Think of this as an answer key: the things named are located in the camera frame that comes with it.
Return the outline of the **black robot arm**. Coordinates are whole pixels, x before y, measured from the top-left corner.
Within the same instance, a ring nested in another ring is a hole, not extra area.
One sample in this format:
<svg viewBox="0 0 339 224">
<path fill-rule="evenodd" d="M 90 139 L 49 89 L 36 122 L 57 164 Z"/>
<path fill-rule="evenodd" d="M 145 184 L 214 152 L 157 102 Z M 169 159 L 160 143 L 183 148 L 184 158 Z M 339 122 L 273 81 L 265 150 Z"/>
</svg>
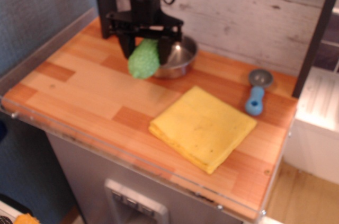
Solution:
<svg viewBox="0 0 339 224">
<path fill-rule="evenodd" d="M 136 48 L 135 38 L 154 39 L 161 65 L 167 63 L 172 45 L 182 40 L 183 21 L 165 14 L 161 0 L 129 0 L 131 9 L 110 12 L 110 33 L 118 37 L 121 49 L 129 58 Z"/>
</svg>

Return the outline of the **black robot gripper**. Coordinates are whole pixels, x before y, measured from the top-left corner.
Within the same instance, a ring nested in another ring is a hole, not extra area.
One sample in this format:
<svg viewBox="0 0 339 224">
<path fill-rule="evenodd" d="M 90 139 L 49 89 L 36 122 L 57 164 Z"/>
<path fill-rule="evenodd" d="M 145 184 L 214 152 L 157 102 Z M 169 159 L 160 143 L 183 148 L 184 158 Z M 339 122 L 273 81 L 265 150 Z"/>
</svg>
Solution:
<svg viewBox="0 0 339 224">
<path fill-rule="evenodd" d="M 158 40 L 158 54 L 161 65 L 167 63 L 174 41 L 181 41 L 183 21 L 165 14 L 160 0 L 130 0 L 127 11 L 110 12 L 111 32 L 117 35 L 126 59 L 136 48 L 135 38 Z"/>
</svg>

